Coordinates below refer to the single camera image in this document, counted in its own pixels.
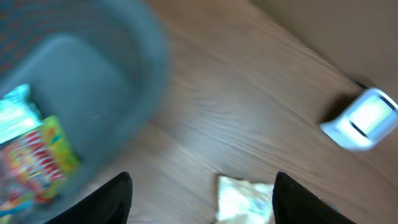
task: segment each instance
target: plastic bin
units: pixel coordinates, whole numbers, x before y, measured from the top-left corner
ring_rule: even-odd
[[[72,205],[155,110],[167,48],[138,0],[5,0],[0,3],[0,94],[29,83],[44,116],[58,116],[81,167],[60,196],[21,223],[43,223]]]

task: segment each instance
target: wooden floor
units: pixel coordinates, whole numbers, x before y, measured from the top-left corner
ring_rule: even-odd
[[[169,36],[169,86],[87,192],[128,171],[130,223],[212,223],[217,174],[273,182],[282,170],[357,223],[397,223],[398,134],[352,153],[318,127],[358,86],[249,0],[147,2]]]

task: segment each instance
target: chip bag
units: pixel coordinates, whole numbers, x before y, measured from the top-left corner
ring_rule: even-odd
[[[48,202],[78,168],[78,160],[55,116],[21,135],[2,152],[6,167],[20,184],[35,193],[36,202]]]

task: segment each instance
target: light blue plastic packet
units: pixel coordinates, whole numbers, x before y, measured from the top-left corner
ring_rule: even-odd
[[[29,85],[23,84],[0,100],[0,144],[42,124],[40,113],[29,97]]]

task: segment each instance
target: brown wooden surface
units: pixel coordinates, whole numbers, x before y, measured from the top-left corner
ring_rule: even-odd
[[[82,197],[128,171],[130,223],[212,223],[216,177],[282,170],[358,223],[396,223],[394,135],[352,153],[318,128],[361,90],[247,0],[148,0],[172,50],[156,117]]]
[[[398,101],[398,1],[253,1],[341,71]]]

